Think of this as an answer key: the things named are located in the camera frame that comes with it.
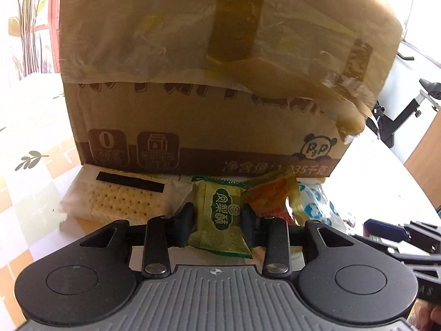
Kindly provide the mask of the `person's right hand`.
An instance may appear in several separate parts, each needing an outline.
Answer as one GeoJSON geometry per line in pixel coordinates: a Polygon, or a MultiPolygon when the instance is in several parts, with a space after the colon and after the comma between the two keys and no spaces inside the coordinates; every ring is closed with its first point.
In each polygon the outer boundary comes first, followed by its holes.
{"type": "Polygon", "coordinates": [[[408,321],[416,330],[431,330],[441,324],[441,308],[428,303],[417,303],[408,321]]]}

